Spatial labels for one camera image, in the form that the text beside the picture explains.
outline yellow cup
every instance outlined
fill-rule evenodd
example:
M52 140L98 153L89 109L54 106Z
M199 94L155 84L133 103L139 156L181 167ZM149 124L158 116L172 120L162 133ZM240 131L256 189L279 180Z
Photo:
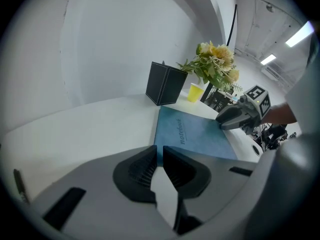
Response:
M196 102L199 99L199 97L204 93L204 91L205 90L202 89L199 85L192 83L187 97L188 101Z

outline black box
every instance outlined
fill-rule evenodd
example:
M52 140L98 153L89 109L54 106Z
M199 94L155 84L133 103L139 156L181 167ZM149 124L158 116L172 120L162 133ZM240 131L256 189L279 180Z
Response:
M145 94L157 105L176 103L188 73L152 62Z

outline ceiling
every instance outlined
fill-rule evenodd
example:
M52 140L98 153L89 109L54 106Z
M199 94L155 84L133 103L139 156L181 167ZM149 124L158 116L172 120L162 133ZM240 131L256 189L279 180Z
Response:
M307 22L306 17L292 0L236 0L236 3L235 53L258 62L274 54L276 59L268 66L279 75L279 85L288 91L304 73L311 37L294 47L285 42Z

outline green leaves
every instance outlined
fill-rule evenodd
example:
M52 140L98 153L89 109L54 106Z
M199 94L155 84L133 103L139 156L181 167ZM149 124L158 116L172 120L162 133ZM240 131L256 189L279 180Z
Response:
M215 67L213 64L211 64L208 68L208 74L213 77L215 75L216 71L215 71Z
M200 54L200 44L198 44L196 48L196 54ZM190 61L190 63L188 63L188 59L186 59L183 65L180 63L177 64L181 71L188 74L195 73L199 82L201 82L202 78L204 84L209 81L216 88L223 91L228 91L231 88L234 91L242 91L242 88L239 85L228 81L226 77L228 73L221 71L217 62L212 59L209 54L200 54L195 60Z
M197 47L196 47L196 50L195 50L195 54L196 55L199 55L200 54L200 47L201 47L201 45L200 45L200 43L197 45Z

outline ceiling light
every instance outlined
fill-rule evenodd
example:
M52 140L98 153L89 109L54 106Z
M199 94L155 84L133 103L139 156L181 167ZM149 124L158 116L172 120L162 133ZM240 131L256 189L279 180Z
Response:
M285 43L288 46L292 47L292 46L296 45L297 43L299 43L300 41L302 41L303 39L305 39L310 34L312 34L313 31L314 31L314 28L312 27L311 23L309 21L307 21L306 24L304 24L304 26L302 28L300 28L300 30L297 33L295 33L293 35L293 37L291 37Z
M260 63L262 65L266 65L267 63L273 61L276 58L276 56L274 56L273 54L271 54L269 57L265 58L263 61L261 61Z

